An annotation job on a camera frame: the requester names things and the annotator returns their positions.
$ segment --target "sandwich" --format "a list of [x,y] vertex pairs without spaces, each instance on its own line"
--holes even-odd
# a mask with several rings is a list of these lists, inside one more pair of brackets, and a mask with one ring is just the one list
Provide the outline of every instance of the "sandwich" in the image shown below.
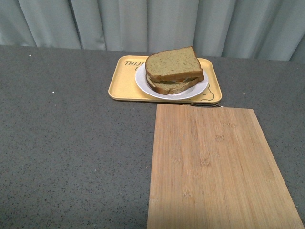
[[149,56],[146,80],[160,94],[177,94],[204,80],[203,69],[192,46]]

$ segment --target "wooden cutting board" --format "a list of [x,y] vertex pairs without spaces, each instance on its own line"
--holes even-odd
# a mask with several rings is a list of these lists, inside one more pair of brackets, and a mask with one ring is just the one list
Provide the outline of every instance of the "wooden cutting board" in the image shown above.
[[157,105],[148,229],[303,229],[252,109]]

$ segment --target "table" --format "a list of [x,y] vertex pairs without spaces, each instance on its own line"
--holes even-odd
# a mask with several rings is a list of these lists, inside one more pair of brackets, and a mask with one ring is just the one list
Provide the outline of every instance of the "table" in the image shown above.
[[[109,97],[138,52],[0,46],[0,228],[146,228],[157,103]],[[254,109],[305,224],[305,65],[203,57]]]

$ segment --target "curtain fold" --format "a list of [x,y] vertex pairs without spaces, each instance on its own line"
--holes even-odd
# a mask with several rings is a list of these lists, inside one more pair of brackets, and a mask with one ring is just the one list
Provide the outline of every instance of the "curtain fold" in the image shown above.
[[235,0],[202,0],[199,4],[194,48],[200,55],[221,56]]
[[0,44],[36,46],[18,0],[0,0]]
[[106,50],[97,1],[71,1],[76,28],[83,49]]
[[0,0],[0,44],[305,63],[304,0]]
[[67,1],[19,0],[19,4],[37,46],[81,48]]

